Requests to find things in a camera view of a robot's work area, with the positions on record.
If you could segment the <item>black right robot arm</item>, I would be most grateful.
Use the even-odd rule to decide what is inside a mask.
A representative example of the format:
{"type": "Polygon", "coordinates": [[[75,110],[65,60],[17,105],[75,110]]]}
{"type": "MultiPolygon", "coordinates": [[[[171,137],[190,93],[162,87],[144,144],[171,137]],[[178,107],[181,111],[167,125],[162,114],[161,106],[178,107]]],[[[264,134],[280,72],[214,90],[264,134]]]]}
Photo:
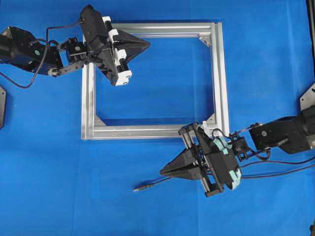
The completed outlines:
{"type": "Polygon", "coordinates": [[[205,195],[210,197],[235,189],[240,184],[242,172],[239,162],[260,153],[270,155],[270,149],[279,147],[294,154],[315,147],[315,108],[302,110],[297,116],[283,117],[266,124],[248,127],[256,151],[248,147],[239,132],[225,136],[207,135],[197,122],[183,126],[179,131],[186,148],[160,174],[188,180],[201,180],[205,195]]]}

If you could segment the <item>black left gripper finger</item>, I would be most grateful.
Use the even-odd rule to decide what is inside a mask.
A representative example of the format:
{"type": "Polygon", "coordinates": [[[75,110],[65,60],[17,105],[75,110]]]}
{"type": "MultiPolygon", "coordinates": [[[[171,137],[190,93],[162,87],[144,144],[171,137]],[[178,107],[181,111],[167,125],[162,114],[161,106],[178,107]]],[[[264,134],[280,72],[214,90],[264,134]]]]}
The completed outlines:
{"type": "Polygon", "coordinates": [[[115,47],[118,51],[119,50],[125,50],[126,51],[126,64],[128,64],[133,58],[135,58],[140,53],[144,52],[146,49],[149,48],[149,45],[146,45],[145,47],[131,47],[131,48],[123,48],[122,46],[116,46],[115,47]]]}
{"type": "Polygon", "coordinates": [[[133,36],[123,30],[118,29],[118,35],[113,36],[114,46],[118,49],[143,51],[150,47],[150,42],[133,36]]]}

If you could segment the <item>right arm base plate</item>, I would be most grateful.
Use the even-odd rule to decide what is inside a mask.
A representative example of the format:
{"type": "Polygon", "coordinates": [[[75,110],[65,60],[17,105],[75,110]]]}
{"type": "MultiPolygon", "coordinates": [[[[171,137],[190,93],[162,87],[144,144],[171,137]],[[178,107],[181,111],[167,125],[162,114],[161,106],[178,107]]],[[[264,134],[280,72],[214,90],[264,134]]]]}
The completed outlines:
{"type": "Polygon", "coordinates": [[[315,105],[315,83],[300,97],[300,110],[305,110],[315,105]]]}

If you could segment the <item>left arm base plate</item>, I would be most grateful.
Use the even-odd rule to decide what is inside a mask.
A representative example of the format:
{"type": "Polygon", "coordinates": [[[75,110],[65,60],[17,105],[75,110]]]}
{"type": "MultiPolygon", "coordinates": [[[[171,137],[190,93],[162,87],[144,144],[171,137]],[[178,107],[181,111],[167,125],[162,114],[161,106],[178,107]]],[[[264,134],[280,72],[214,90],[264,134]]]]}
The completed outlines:
{"type": "Polygon", "coordinates": [[[6,108],[6,91],[0,87],[0,129],[4,127],[6,108]]]}

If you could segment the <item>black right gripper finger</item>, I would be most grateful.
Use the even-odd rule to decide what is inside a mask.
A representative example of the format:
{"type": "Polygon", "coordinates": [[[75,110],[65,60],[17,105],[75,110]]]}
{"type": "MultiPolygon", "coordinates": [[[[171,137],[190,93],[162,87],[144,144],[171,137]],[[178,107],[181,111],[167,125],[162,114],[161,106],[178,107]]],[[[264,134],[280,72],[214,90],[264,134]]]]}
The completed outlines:
{"type": "Polygon", "coordinates": [[[166,167],[169,170],[174,170],[183,167],[199,166],[198,164],[194,164],[194,162],[197,161],[197,158],[198,152],[196,149],[185,149],[163,168],[166,167]]]}
{"type": "Polygon", "coordinates": [[[166,167],[159,172],[162,176],[175,177],[188,180],[202,179],[203,171],[199,166],[183,167],[179,169],[169,170],[166,167]]]}

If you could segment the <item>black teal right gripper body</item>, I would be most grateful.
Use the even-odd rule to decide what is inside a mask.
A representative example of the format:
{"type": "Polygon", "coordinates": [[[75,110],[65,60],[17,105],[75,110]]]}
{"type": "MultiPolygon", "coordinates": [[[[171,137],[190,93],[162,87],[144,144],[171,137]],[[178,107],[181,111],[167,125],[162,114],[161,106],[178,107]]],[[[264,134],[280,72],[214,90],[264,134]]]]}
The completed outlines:
{"type": "Polygon", "coordinates": [[[208,137],[196,123],[182,127],[179,134],[186,149],[194,148],[198,152],[194,164],[198,164],[203,171],[203,177],[199,180],[206,197],[222,193],[225,186],[234,190],[240,185],[242,172],[238,162],[221,138],[208,137]]]}

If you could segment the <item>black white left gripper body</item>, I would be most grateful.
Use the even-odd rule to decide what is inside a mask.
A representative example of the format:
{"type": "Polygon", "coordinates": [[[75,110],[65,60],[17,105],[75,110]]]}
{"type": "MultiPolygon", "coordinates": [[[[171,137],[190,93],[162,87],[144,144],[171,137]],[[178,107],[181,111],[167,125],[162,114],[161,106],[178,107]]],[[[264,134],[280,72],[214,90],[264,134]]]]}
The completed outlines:
{"type": "Polygon", "coordinates": [[[95,60],[95,64],[107,77],[113,86],[122,86],[129,83],[132,77],[132,71],[126,64],[126,51],[117,50],[114,46],[113,36],[118,35],[117,29],[113,28],[111,18],[105,17],[103,32],[104,37],[101,38],[102,45],[98,50],[91,50],[88,45],[89,57],[95,60]]]}

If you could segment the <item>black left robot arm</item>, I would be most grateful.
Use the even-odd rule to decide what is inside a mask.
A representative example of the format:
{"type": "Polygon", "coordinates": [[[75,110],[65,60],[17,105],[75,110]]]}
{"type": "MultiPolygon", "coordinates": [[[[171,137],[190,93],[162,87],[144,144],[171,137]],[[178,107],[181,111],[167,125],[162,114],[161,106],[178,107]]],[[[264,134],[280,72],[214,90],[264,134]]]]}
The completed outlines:
{"type": "Polygon", "coordinates": [[[92,63],[112,86],[126,85],[132,77],[128,63],[149,48],[150,43],[123,30],[111,19],[82,16],[70,25],[80,26],[84,41],[69,38],[64,43],[35,38],[29,31],[8,27],[0,35],[0,61],[33,73],[58,77],[92,63]]]}

